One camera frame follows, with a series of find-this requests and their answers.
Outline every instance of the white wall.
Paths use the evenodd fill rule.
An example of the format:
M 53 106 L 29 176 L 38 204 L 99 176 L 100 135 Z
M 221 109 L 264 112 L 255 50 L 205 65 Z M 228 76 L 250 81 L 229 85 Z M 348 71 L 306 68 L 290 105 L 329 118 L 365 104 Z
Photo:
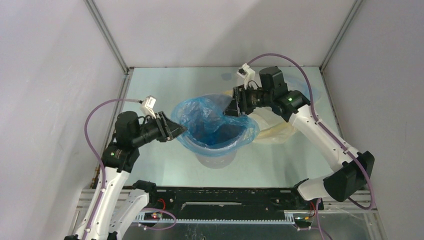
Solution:
M 82 0 L 0 1 L 0 234 L 63 239 L 96 162 L 83 125 L 123 73 Z M 113 106 L 92 119 L 101 148 Z
M 237 67 L 283 53 L 319 66 L 354 0 L 99 0 L 132 67 Z M 257 66 L 288 66 L 267 57 Z
M 424 1 L 368 0 L 326 80 L 345 138 L 375 156 L 389 239 L 423 239 Z

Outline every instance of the robotic arm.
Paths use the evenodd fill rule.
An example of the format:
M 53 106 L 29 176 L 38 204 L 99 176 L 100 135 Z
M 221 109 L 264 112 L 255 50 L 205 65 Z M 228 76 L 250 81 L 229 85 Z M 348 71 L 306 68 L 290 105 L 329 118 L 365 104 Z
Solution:
M 314 117 L 310 101 L 300 91 L 288 90 L 283 73 L 278 67 L 267 67 L 259 71 L 262 87 L 257 89 L 247 84 L 255 74 L 247 64 L 237 74 L 245 81 L 243 85 L 233 88 L 233 99 L 224 114 L 239 117 L 251 114 L 255 108 L 270 107 L 273 113 L 301 131 L 319 149 L 334 172 L 319 178 L 306 179 L 294 186 L 304 200 L 332 197 L 343 202 L 364 186 L 365 177 L 351 155 L 360 162 L 368 176 L 373 170 L 374 156 L 368 151 L 359 152 L 331 131 L 319 115 Z
M 138 117 L 134 111 L 122 112 L 117 116 L 112 142 L 101 157 L 104 172 L 100 172 L 93 201 L 74 235 L 66 236 L 65 240 L 121 239 L 144 207 L 157 204 L 156 184 L 139 180 L 132 186 L 133 190 L 125 203 L 113 215 L 121 190 L 140 156 L 139 148 L 153 140 L 162 143 L 171 141 L 187 130 L 171 121 L 162 111 L 154 113 L 155 102 L 152 96 L 140 101 L 146 117 Z

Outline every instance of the enclosure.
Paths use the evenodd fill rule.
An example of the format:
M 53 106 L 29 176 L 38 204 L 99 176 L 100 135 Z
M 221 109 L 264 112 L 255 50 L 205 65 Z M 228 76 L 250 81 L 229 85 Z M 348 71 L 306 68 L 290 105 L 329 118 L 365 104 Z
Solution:
M 375 156 L 371 181 L 377 208 L 324 199 L 322 228 L 333 239 L 420 239 L 424 167 L 419 154 L 424 101 L 421 75 L 424 5 L 420 0 L 14 1 L 0 4 L 0 229 L 5 239 L 63 239 L 93 197 L 98 163 L 84 121 L 116 98 L 157 98 L 170 115 L 186 99 L 240 84 L 238 68 L 264 53 L 295 60 L 319 92 L 316 110 L 352 146 Z M 292 63 L 264 57 L 259 71 Z M 101 108 L 88 134 L 101 152 L 122 111 Z M 242 146 L 231 163 L 212 169 L 178 141 L 152 142 L 127 181 L 158 186 L 287 188 L 331 173 L 300 132 L 281 144 Z M 120 200 L 128 193 L 122 190 Z M 370 192 L 353 198 L 367 205 Z M 287 211 L 287 217 L 308 213 Z M 285 222 L 190 219 L 153 232 L 131 227 L 124 239 L 317 239 Z

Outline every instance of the light blue tabletop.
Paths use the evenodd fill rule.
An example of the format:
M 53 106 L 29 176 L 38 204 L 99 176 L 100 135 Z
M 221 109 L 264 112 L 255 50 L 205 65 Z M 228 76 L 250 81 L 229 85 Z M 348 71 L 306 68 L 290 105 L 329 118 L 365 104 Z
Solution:
M 154 111 L 164 111 L 168 117 L 174 107 L 189 98 L 223 93 L 242 84 L 234 74 L 237 67 L 160 67 L 136 68 L 126 97 L 144 99 L 152 95 L 157 101 Z M 280 67 L 284 77 L 304 81 L 295 67 Z M 311 84 L 320 92 L 316 111 L 337 132 L 336 121 L 318 67 L 304 67 Z M 142 112 L 139 104 L 126 102 L 123 111 Z M 276 188 L 292 187 L 306 178 L 331 173 L 320 152 L 309 140 L 296 132 L 283 144 L 250 143 L 236 152 L 235 159 L 221 169 L 202 165 L 195 154 L 178 140 L 166 143 L 151 142 L 139 149 L 127 185 L 137 180 L 158 186 Z

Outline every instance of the blue plastic bag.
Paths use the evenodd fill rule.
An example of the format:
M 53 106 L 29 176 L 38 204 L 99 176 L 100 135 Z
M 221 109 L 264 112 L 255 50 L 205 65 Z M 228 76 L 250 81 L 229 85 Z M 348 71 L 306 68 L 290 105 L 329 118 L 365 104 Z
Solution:
M 247 116 L 224 115 L 231 100 L 225 94 L 208 94 L 179 103 L 171 119 L 188 131 L 177 139 L 190 151 L 207 157 L 220 157 L 251 143 L 259 126 Z

